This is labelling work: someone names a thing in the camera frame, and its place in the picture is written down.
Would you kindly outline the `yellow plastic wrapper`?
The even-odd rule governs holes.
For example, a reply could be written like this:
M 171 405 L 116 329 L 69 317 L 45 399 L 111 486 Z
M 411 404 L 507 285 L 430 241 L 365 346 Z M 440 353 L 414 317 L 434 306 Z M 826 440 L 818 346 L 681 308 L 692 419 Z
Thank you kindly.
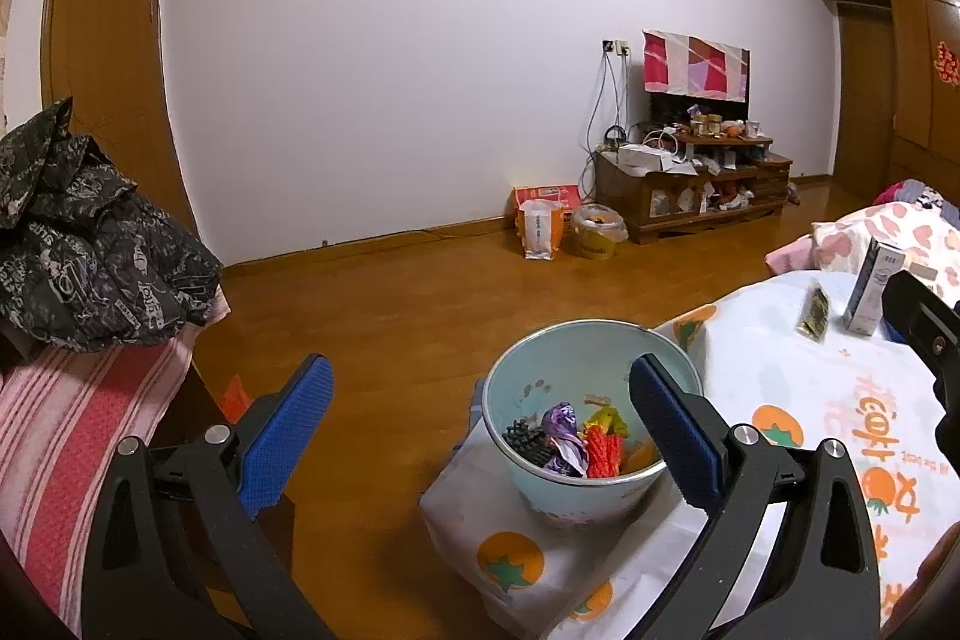
M 596 413 L 592 413 L 583 424 L 583 429 L 585 431 L 599 429 L 604 435 L 616 435 L 622 438 L 630 435 L 628 425 L 619 413 L 619 409 L 613 408 L 610 404 L 602 406 L 602 408 L 597 409 Z

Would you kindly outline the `red foam fruit net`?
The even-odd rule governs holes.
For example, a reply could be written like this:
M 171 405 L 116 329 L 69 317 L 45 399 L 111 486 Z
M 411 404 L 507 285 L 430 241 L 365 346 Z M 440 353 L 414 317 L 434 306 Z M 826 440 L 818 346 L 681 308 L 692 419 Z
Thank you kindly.
M 625 447 L 623 434 L 615 429 L 604 429 L 601 424 L 589 424 L 584 434 L 584 445 L 589 479 L 608 479 L 620 474 Z

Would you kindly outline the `purple wrapper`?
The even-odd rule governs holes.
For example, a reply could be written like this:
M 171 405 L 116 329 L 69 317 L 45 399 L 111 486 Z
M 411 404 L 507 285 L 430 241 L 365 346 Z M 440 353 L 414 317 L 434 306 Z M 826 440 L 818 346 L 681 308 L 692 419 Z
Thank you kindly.
M 589 455 L 579 435 L 578 419 L 569 401 L 556 403 L 540 419 L 545 445 L 550 456 L 545 470 L 569 477 L 586 477 Z

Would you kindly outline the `black foam fruit net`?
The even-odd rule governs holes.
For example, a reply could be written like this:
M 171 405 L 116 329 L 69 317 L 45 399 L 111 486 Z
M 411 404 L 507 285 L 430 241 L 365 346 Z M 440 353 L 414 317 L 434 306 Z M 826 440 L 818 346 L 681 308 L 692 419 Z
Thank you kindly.
M 514 453 L 537 468 L 545 468 L 558 456 L 558 450 L 544 429 L 530 424 L 527 419 L 511 422 L 503 432 L 503 438 Z

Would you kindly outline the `red orange snack wrapper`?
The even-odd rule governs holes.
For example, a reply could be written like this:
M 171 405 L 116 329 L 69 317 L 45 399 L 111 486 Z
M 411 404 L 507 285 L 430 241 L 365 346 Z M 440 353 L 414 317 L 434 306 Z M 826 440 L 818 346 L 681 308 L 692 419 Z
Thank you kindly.
M 659 450 L 658 447 L 656 447 L 656 443 L 652 442 L 652 440 L 646 440 L 646 442 L 636 445 L 630 453 L 625 455 L 622 463 L 622 473 L 638 473 L 638 471 L 651 468 L 652 464 L 656 464 L 658 461 Z

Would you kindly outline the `orange plastic bag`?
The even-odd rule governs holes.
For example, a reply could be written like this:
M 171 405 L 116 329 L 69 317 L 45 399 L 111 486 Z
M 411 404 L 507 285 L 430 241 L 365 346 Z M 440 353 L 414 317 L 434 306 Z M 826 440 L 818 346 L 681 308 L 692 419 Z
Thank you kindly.
M 252 398 L 245 391 L 242 378 L 238 374 L 229 379 L 218 406 L 220 406 L 221 414 L 223 414 L 224 419 L 228 420 L 229 424 L 238 424 L 245 413 L 251 409 Z

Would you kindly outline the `tall white grey carton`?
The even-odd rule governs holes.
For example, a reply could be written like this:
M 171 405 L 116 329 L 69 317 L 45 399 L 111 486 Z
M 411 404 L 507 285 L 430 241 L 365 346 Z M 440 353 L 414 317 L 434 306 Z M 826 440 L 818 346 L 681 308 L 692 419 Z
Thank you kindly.
M 882 319 L 882 294 L 889 279 L 905 268 L 907 252 L 872 239 L 862 260 L 850 300 L 844 310 L 844 330 L 857 336 L 871 336 Z

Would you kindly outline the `pink heart pattern quilt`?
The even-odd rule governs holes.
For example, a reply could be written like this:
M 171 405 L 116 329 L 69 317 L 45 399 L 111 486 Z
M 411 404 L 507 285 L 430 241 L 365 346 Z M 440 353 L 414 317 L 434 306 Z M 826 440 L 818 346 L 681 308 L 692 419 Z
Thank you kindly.
M 773 275 L 825 269 L 855 275 L 872 241 L 905 253 L 905 266 L 950 307 L 958 304 L 958 206 L 921 181 L 900 182 L 867 208 L 814 223 L 765 257 Z

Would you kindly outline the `gold black foil packet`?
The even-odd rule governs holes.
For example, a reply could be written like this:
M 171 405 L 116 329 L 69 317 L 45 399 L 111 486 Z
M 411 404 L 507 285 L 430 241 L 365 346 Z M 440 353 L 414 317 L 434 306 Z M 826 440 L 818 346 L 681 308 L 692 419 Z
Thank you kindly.
M 830 326 L 830 301 L 823 287 L 814 281 L 807 287 L 796 331 L 805 338 L 822 342 Z

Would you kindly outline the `pink striped towel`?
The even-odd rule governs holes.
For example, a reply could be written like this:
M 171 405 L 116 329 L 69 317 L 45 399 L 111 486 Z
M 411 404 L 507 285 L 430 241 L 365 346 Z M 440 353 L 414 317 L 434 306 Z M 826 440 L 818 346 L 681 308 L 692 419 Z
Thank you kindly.
M 202 333 L 101 353 L 48 347 L 2 378 L 2 534 L 41 603 L 80 630 L 99 491 L 117 443 L 197 437 L 221 419 L 194 367 Z

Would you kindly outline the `clear plastic jar on floor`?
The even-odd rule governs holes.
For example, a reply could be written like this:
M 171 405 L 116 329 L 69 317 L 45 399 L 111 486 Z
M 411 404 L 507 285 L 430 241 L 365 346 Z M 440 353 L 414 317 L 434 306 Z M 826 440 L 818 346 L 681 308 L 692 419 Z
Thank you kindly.
M 628 241 L 625 220 L 615 209 L 586 203 L 574 209 L 573 232 L 583 259 L 608 260 Z

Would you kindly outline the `dark wooden tv stand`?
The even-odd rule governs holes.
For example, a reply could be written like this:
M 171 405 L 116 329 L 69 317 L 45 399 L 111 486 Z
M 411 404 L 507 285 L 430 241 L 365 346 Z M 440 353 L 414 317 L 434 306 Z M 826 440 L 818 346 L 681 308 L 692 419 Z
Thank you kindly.
M 594 198 L 617 211 L 636 244 L 776 216 L 788 201 L 793 161 L 766 142 L 693 140 L 682 156 L 661 149 L 651 166 L 619 148 L 594 154 Z

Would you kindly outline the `black patterned jacket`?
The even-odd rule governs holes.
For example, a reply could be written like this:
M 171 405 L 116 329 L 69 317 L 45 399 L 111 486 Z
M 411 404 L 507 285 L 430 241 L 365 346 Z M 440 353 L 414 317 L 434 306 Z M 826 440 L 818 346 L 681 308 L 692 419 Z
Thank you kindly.
M 2 138 L 2 320 L 76 353 L 205 325 L 221 263 L 72 113 L 60 99 Z

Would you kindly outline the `white orange paper bag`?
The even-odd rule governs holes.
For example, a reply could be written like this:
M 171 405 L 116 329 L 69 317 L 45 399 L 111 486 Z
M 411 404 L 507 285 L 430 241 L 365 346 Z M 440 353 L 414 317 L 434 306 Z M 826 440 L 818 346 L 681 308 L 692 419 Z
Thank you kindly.
M 527 200 L 517 208 L 517 230 L 524 259 L 550 262 L 565 234 L 563 206 L 550 200 Z

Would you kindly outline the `red white box on floor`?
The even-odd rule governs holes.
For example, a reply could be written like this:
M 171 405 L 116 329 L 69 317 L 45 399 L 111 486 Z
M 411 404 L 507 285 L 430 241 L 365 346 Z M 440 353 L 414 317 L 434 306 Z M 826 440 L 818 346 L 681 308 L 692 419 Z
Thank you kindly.
M 573 213 L 583 204 L 578 185 L 537 185 L 537 187 L 514 187 L 512 189 L 512 209 L 517 211 L 527 202 L 550 202 L 560 206 L 563 214 L 563 226 L 566 232 L 571 230 Z

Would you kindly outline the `brown wooden wardrobe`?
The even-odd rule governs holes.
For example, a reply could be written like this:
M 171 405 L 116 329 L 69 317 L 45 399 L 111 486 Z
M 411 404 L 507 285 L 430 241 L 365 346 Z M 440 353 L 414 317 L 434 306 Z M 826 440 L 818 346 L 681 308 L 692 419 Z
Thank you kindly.
M 833 181 L 870 202 L 918 179 L 958 200 L 958 0 L 830 0 L 839 26 Z

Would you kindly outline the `tv with patchwork cover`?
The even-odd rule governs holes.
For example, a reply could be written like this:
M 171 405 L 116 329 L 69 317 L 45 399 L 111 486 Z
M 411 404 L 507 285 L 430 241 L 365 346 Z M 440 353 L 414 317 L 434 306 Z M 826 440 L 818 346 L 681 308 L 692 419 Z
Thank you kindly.
M 720 103 L 731 120 L 748 117 L 752 52 L 745 47 L 706 41 L 696 35 L 643 32 L 643 86 L 704 107 Z

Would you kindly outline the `brown wooden door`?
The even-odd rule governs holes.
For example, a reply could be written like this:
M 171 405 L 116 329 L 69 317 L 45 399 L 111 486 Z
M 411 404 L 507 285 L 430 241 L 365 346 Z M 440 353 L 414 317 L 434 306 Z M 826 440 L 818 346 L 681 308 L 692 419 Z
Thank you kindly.
M 44 0 L 41 89 L 46 104 L 70 97 L 70 130 L 197 229 L 167 117 L 160 0 Z

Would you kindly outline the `white wall power outlet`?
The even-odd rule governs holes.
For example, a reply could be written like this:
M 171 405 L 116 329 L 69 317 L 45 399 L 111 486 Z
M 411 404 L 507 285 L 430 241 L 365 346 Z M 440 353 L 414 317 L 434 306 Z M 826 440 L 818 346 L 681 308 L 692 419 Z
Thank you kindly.
M 622 39 L 604 39 L 602 41 L 602 50 L 605 53 L 615 53 L 619 57 L 628 57 L 631 53 L 630 44 Z

